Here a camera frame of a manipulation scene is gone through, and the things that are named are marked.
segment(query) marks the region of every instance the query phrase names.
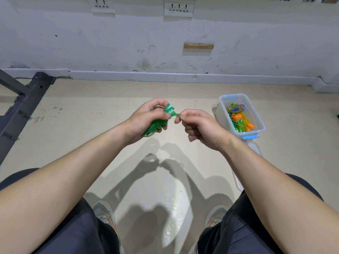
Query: metal bracket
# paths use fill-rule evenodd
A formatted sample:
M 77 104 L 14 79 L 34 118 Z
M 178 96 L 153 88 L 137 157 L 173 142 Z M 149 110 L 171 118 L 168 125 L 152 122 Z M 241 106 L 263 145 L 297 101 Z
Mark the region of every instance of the metal bracket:
M 23 85 L 0 69 L 0 84 L 18 94 L 13 106 L 0 116 L 0 165 L 54 81 L 54 77 L 37 72 L 28 85 Z

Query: person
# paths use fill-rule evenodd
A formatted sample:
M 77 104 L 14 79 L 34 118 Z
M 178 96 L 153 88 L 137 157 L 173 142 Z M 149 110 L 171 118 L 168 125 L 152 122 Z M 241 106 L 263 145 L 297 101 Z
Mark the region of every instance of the person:
M 0 183 L 0 253 L 123 253 L 112 210 L 102 202 L 91 209 L 82 196 L 153 120 L 171 117 L 167 104 L 146 102 L 65 156 Z M 339 253 L 339 214 L 305 180 L 281 172 L 205 111 L 184 110 L 180 122 L 189 141 L 225 157 L 245 189 L 229 210 L 211 211 L 192 252 Z

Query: shoe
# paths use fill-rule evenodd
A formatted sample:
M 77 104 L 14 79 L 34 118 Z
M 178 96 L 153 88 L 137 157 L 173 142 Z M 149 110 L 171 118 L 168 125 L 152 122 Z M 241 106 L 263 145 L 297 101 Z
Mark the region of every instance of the shoe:
M 204 229 L 213 227 L 222 221 L 227 208 L 223 205 L 215 206 L 207 215 Z M 189 250 L 188 254 L 198 254 L 198 242 L 196 242 Z
M 115 217 L 112 208 L 106 201 L 98 201 L 93 206 L 94 214 L 97 218 L 103 221 L 105 224 L 110 225 L 116 232 L 119 239 L 120 254 L 125 254 L 124 248 L 121 246 L 121 240 L 116 230 Z

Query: beige floor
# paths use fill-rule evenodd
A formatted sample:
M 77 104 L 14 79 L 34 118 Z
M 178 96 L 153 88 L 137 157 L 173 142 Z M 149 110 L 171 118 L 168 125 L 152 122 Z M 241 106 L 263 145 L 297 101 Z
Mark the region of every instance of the beige floor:
M 212 114 L 218 97 L 230 93 L 248 95 L 266 124 L 256 140 L 264 157 L 306 179 L 339 211 L 339 94 L 314 93 L 308 86 L 59 79 L 3 162 L 0 180 L 66 154 L 151 98 L 167 99 L 176 111 Z M 12 101 L 13 94 L 0 88 L 0 112 Z M 85 198 L 109 202 L 128 254 L 172 254 L 193 244 L 209 209 L 229 207 L 239 194 L 224 158 L 199 141 L 190 143 L 172 119 L 167 131 L 124 149 Z

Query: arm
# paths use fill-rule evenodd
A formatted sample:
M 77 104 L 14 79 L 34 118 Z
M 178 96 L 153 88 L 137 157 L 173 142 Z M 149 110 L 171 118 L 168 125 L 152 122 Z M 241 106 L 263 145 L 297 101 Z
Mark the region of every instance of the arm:
M 339 214 L 274 167 L 205 111 L 185 110 L 189 140 L 220 151 L 243 185 L 260 221 L 286 254 L 339 253 Z
M 0 191 L 0 253 L 31 253 L 53 232 L 92 183 L 155 119 L 171 116 L 144 103 L 125 122 Z

